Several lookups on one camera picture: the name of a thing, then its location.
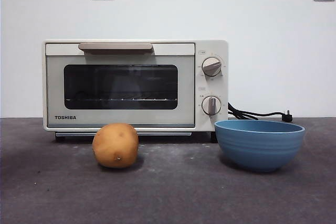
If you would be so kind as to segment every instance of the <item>blue bowl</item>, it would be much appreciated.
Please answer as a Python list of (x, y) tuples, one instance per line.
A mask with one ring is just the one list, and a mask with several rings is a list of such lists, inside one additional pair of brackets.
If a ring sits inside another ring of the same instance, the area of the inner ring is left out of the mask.
[(218, 121), (215, 131), (224, 155), (255, 172), (272, 172), (291, 161), (305, 134), (295, 124), (259, 120)]

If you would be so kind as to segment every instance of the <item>control knob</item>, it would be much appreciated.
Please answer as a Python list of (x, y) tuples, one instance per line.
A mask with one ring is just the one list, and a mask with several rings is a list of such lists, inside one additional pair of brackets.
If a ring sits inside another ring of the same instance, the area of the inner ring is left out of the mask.
[(205, 59), (202, 70), (207, 76), (216, 76), (222, 68), (222, 63), (215, 57)]
[(202, 102), (202, 109), (208, 115), (215, 115), (220, 111), (221, 101), (217, 97), (206, 97)]

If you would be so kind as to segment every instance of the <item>plug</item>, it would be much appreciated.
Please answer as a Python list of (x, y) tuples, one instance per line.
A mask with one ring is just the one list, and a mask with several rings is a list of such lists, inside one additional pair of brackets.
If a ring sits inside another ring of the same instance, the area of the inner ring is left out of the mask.
[(281, 120), (283, 120), (284, 122), (287, 122), (287, 123), (293, 121), (293, 116), (291, 114), (289, 114), (289, 110), (287, 110), (287, 114), (283, 114), (281, 116)]

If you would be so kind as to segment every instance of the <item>potato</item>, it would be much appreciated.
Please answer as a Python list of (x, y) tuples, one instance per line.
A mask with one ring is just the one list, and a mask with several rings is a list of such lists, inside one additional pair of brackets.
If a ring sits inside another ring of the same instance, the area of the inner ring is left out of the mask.
[(96, 133), (92, 149), (102, 166), (125, 168), (137, 160), (138, 145), (137, 131), (130, 124), (112, 123)]

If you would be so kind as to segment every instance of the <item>power cord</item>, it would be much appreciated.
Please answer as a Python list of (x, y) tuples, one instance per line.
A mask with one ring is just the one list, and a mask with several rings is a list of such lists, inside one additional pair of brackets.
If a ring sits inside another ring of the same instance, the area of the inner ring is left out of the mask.
[(254, 112), (248, 112), (248, 111), (242, 111), (235, 109), (230, 103), (228, 103), (228, 110), (229, 114), (233, 115), (237, 119), (244, 119), (244, 120), (258, 120), (254, 115), (256, 116), (270, 116), (270, 115), (281, 115), (281, 119), (284, 122), (291, 122), (293, 121), (293, 117), (291, 114), (289, 114), (289, 110), (287, 110), (287, 114), (281, 113), (281, 112), (273, 112), (273, 113), (268, 113), (268, 114), (259, 114), (259, 113), (254, 113)]

